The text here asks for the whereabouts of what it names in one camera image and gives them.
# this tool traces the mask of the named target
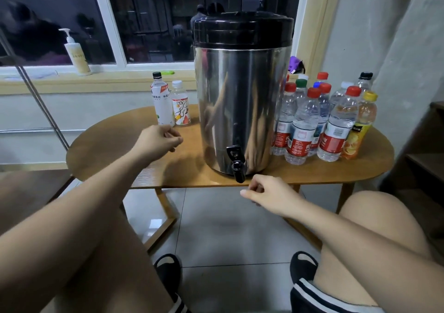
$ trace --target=forearm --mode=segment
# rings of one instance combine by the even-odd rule
[[[44,281],[40,276],[46,272],[68,280],[97,246],[146,165],[130,152],[1,236],[0,296],[6,288],[14,295],[16,286],[26,291],[23,284]]]
[[[289,216],[315,232],[386,312],[444,312],[441,266],[307,201],[295,202]]]

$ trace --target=black slipper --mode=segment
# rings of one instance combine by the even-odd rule
[[[317,269],[318,262],[311,255],[303,251],[295,253],[290,262],[290,274],[293,284],[301,278],[307,281],[313,280]]]
[[[164,254],[154,263],[154,268],[168,294],[175,302],[182,277],[182,267],[179,260],[174,254]]]

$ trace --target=green lid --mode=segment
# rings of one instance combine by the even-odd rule
[[[307,80],[305,80],[305,79],[297,79],[296,80],[296,87],[302,87],[302,88],[307,87]]]

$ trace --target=oval table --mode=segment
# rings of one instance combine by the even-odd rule
[[[251,176],[239,184],[233,177],[221,174],[208,167],[203,160],[203,148],[197,105],[190,105],[191,124],[176,126],[184,138],[175,153],[167,153],[142,170],[131,188],[154,188],[167,220],[145,243],[147,250],[167,232],[177,219],[177,214],[162,192],[162,188],[223,187],[248,185]],[[72,174],[85,181],[108,164],[127,153],[136,142],[140,132],[156,125],[154,107],[133,109],[104,119],[91,126],[77,137],[66,155],[66,163]],[[304,184],[342,183],[336,212],[352,194],[354,183],[375,178],[390,170],[394,151],[388,139],[377,129],[370,128],[354,160],[340,158],[325,162],[317,156],[309,157],[305,164],[295,166],[287,163],[284,156],[271,156],[269,165],[262,172],[279,176],[299,191]],[[285,220],[299,231],[315,247],[321,241],[298,222]]]

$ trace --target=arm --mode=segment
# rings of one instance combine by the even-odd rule
[[[169,125],[143,130],[127,154],[4,233],[0,310],[12,309],[26,292],[61,288],[106,234],[140,171],[182,141]]]
[[[255,175],[241,195],[310,228],[387,313],[444,312],[440,265],[304,200],[280,178]]]

